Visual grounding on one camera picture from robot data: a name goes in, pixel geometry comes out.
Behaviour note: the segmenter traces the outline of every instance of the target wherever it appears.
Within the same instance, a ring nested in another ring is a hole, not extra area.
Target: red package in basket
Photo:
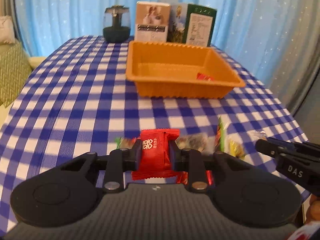
[[[202,74],[202,73],[200,73],[200,72],[198,72],[198,74],[197,74],[197,79],[207,80],[207,81],[213,81],[213,78],[212,78],[212,77],[210,77],[209,75]]]
[[[179,137],[179,129],[143,130],[140,134],[142,153],[139,170],[132,179],[169,178],[179,173],[171,169],[169,140]]]
[[[207,175],[208,183],[211,186],[213,184],[212,171],[205,171],[205,173]],[[179,175],[177,176],[176,183],[177,184],[182,183],[184,185],[187,185],[188,184],[188,173],[185,171],[179,172]]]

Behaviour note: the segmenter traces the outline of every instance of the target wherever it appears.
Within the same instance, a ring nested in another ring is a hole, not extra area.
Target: plastic bin
[[[197,80],[197,73],[213,81]],[[142,97],[223,98],[245,82],[212,48],[131,41],[126,77]]]

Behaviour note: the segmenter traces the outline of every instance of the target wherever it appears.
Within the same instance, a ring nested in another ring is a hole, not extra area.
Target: blue and white checkered tablecloth
[[[245,88],[235,88],[221,100],[150,99],[140,98],[134,83],[125,80],[127,49],[128,43],[108,44],[103,37],[71,39],[33,71],[0,130],[1,234],[16,223],[9,206],[14,187],[87,151],[108,154],[116,148],[116,137],[168,127],[179,128],[181,134],[214,136],[221,115],[231,122],[228,134],[249,153],[245,160],[276,175],[275,163],[255,151],[248,131],[307,140],[271,91],[224,52],[216,49],[246,81]],[[129,173],[125,181],[131,181]],[[297,187],[306,199],[308,192]]]

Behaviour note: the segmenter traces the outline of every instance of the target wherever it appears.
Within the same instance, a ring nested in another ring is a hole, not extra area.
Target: white pillow
[[[15,43],[11,16],[0,16],[0,44],[3,43]]]

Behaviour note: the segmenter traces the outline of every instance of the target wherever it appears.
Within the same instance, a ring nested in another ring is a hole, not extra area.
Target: green pillow
[[[5,107],[20,94],[31,71],[21,43],[0,54],[0,101]]]

